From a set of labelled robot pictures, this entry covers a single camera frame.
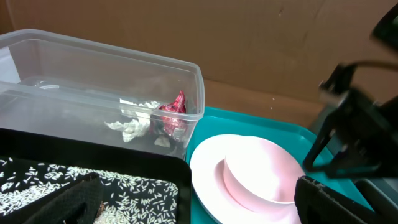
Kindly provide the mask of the clear plastic bin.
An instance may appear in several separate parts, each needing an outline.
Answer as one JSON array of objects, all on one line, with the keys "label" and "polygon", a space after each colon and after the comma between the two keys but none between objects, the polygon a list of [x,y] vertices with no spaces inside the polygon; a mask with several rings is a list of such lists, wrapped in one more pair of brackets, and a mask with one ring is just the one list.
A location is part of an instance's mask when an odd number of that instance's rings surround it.
[{"label": "clear plastic bin", "polygon": [[[122,105],[160,105],[182,90],[185,114]],[[130,122],[125,110],[187,122],[183,141],[152,134],[126,143],[104,124]],[[22,29],[1,36],[1,127],[184,159],[205,112],[205,87],[194,63],[90,40]]]}]

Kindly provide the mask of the grey plastic dish rack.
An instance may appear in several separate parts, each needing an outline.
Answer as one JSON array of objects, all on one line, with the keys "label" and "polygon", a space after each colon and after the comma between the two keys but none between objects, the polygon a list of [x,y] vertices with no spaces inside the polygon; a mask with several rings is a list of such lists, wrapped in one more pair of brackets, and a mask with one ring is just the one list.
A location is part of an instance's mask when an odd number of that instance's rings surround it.
[{"label": "grey plastic dish rack", "polygon": [[[318,135],[327,115],[334,109],[332,106],[325,106],[319,113],[318,118],[310,125],[309,130]],[[333,156],[341,146],[341,141],[336,136],[332,137],[327,144],[328,151]],[[397,179],[351,180],[376,213],[391,219],[393,223],[397,223]]]}]

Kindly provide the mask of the pink plate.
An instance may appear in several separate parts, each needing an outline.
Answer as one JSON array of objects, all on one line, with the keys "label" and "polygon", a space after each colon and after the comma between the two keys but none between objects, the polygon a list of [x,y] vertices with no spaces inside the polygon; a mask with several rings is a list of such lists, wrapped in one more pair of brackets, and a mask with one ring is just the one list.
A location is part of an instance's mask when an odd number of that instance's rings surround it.
[{"label": "pink plate", "polygon": [[230,194],[224,182],[224,157],[238,137],[236,134],[210,137],[192,154],[192,184],[205,210],[218,223],[300,223],[295,202],[247,208]]}]

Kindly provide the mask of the teal plastic tray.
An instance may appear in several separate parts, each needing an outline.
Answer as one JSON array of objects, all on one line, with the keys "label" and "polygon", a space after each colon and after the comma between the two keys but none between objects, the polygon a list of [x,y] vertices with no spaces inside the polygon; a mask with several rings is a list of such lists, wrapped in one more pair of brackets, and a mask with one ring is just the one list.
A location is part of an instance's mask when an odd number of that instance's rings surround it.
[{"label": "teal plastic tray", "polygon": [[[206,107],[205,115],[197,123],[187,146],[186,162],[190,163],[195,148],[202,141],[219,134],[238,134],[268,139],[285,148],[299,163],[303,162],[316,139],[315,134],[296,124]],[[331,180],[320,172],[310,173],[310,177],[373,211],[351,180]],[[202,207],[195,193],[192,193],[191,223],[216,223]]]}]

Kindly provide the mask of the red snack wrapper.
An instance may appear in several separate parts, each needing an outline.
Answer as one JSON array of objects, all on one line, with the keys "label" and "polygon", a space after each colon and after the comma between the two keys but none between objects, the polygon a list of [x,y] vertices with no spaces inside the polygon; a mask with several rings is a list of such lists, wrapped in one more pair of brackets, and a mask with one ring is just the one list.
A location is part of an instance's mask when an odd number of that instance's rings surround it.
[{"label": "red snack wrapper", "polygon": [[[185,114],[187,112],[186,97],[182,90],[180,90],[178,96],[173,103],[159,105],[158,110],[164,110],[168,112]],[[187,131],[187,122],[175,117],[157,116],[151,115],[150,132],[152,134],[164,134],[174,141],[181,142]]]}]

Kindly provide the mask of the white tissue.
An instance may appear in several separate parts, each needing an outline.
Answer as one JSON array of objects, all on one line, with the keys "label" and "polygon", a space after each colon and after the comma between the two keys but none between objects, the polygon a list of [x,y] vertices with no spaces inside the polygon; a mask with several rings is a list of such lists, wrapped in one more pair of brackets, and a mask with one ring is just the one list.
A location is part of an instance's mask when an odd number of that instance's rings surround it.
[{"label": "white tissue", "polygon": [[[144,103],[135,103],[133,101],[119,99],[122,105],[139,106],[143,108],[157,109],[160,103],[157,101],[145,101]],[[113,123],[104,122],[108,128],[119,131],[122,133],[123,141],[128,143],[134,138],[143,137],[148,132],[150,127],[150,116],[151,113],[135,112],[125,110],[121,107],[121,112],[124,116],[131,118],[130,122],[116,121]]]}]

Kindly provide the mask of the black plastic tray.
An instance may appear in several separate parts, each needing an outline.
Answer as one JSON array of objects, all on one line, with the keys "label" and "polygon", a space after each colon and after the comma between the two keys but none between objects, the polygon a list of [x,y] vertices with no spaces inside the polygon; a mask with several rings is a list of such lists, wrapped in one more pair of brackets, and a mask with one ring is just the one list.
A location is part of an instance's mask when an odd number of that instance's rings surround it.
[{"label": "black plastic tray", "polygon": [[177,223],[191,223],[192,172],[179,158],[4,128],[1,155],[173,182],[179,189]]}]

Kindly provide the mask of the rice and food waste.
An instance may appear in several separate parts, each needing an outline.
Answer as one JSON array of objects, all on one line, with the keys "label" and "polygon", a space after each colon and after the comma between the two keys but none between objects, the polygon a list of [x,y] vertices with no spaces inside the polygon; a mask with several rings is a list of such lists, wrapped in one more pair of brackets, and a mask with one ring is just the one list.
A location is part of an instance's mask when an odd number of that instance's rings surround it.
[{"label": "rice and food waste", "polygon": [[[2,157],[1,216],[10,217],[91,171]],[[105,170],[96,173],[104,193],[95,223],[176,223],[179,189],[174,183]]]}]

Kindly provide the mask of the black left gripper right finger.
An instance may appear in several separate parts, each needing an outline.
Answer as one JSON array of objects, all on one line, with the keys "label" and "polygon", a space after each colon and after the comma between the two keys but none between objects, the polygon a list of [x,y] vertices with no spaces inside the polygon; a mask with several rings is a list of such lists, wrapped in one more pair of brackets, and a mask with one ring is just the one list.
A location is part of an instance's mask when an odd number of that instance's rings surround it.
[{"label": "black left gripper right finger", "polygon": [[296,182],[295,206],[302,224],[388,224],[389,220],[309,176]]}]

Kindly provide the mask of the brown cardboard panel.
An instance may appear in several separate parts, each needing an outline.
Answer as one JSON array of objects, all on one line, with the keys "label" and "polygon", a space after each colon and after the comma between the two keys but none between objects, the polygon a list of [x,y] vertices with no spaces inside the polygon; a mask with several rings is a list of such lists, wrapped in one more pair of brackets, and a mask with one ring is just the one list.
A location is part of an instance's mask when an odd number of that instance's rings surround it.
[{"label": "brown cardboard panel", "polygon": [[13,0],[1,31],[40,29],[195,63],[209,80],[308,101],[341,62],[397,61],[370,37],[390,1]]}]

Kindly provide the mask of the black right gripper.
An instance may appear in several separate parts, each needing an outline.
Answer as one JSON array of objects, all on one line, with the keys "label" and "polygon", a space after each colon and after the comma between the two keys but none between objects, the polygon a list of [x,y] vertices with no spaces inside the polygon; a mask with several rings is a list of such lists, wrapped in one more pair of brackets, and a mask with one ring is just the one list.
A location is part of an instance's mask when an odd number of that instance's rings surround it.
[{"label": "black right gripper", "polygon": [[[339,64],[319,89],[337,107],[326,116],[311,150],[303,161],[308,172],[324,172],[331,179],[397,177],[397,98],[377,105],[351,81],[359,67],[397,71],[388,62]],[[342,147],[326,164],[315,159],[337,136]]]}]

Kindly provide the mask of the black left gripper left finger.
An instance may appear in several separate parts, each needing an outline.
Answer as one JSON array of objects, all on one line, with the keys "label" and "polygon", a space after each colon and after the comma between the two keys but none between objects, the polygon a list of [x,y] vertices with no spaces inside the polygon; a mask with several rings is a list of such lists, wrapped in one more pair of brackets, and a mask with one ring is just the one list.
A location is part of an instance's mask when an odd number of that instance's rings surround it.
[{"label": "black left gripper left finger", "polygon": [[97,173],[89,173],[1,217],[1,223],[93,223],[103,201]]}]

